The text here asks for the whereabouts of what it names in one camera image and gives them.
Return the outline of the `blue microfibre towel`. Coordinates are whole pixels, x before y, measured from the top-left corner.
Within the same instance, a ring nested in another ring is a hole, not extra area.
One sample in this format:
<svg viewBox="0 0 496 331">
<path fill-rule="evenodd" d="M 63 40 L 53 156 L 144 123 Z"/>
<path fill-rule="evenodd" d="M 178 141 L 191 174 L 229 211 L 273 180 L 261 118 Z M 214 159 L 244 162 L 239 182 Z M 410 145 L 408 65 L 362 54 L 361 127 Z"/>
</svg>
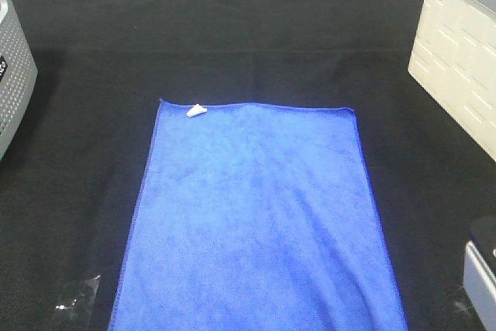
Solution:
<svg viewBox="0 0 496 331">
<path fill-rule="evenodd" d="M 405 330 L 352 109 L 161 102 L 112 330 Z"/>
</svg>

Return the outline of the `white towel label tag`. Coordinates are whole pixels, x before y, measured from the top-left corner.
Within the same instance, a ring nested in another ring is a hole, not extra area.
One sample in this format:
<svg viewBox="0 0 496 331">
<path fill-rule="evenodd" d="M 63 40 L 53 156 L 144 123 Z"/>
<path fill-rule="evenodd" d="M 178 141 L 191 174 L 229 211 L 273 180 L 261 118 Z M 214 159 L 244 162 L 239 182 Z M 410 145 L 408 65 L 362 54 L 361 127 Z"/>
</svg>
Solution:
<svg viewBox="0 0 496 331">
<path fill-rule="evenodd" d="M 188 118 L 193 118 L 195 116 L 199 116 L 202 114 L 205 114 L 208 111 L 208 109 L 200 104 L 195 104 L 192 108 L 190 108 L 186 115 Z"/>
</svg>

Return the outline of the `white slotted storage bin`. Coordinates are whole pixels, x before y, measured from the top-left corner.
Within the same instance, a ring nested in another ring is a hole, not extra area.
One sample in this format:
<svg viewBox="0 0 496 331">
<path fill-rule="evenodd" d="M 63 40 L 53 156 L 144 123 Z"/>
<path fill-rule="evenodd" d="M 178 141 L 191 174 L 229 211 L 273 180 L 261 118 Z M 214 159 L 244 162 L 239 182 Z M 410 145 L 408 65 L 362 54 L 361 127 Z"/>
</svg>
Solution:
<svg viewBox="0 0 496 331">
<path fill-rule="evenodd" d="M 495 156 L 495 0 L 423 0 L 408 72 Z"/>
</svg>

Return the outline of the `clear tape strip left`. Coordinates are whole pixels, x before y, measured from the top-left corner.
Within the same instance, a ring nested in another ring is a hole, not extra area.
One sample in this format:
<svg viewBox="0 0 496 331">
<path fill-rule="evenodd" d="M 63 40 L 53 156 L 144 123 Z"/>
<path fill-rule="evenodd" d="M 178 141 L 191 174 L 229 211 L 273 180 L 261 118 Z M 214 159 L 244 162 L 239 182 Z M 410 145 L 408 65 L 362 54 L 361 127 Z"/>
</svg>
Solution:
<svg viewBox="0 0 496 331">
<path fill-rule="evenodd" d="M 98 292 L 101 276 L 65 283 L 54 306 L 49 330 L 86 331 Z"/>
</svg>

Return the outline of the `clear tape strip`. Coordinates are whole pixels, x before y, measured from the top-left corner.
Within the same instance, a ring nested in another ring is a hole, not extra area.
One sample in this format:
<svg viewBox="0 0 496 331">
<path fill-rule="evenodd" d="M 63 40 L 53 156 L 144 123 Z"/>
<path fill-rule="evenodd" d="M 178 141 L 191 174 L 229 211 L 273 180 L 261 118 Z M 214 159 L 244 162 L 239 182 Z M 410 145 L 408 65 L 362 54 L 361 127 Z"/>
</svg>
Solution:
<svg viewBox="0 0 496 331">
<path fill-rule="evenodd" d="M 452 305 L 453 312 L 469 312 L 473 306 L 463 286 L 455 288 L 447 295 L 449 303 Z"/>
<path fill-rule="evenodd" d="M 101 276 L 65 283 L 54 306 L 49 330 L 86 331 L 98 292 Z"/>
</svg>

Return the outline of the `grey perforated basket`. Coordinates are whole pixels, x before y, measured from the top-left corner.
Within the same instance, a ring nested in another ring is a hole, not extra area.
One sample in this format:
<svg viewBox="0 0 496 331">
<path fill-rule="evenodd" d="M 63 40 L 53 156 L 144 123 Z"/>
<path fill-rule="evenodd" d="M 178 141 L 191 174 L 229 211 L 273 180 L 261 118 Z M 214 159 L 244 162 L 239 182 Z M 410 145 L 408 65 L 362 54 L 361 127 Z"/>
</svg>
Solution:
<svg viewBox="0 0 496 331">
<path fill-rule="evenodd" d="M 12 0 L 1 0 L 1 155 L 25 115 L 38 70 Z"/>
</svg>

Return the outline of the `clear tape strip right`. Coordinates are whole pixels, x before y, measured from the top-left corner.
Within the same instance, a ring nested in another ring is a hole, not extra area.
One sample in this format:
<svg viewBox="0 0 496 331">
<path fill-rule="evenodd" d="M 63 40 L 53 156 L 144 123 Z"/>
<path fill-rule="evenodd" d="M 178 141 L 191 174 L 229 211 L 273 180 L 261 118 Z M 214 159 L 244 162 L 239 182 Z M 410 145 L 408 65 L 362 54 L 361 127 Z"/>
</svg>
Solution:
<svg viewBox="0 0 496 331">
<path fill-rule="evenodd" d="M 473 306 L 463 286 L 455 288 L 447 295 L 449 303 L 452 305 L 453 312 L 469 312 Z"/>
</svg>

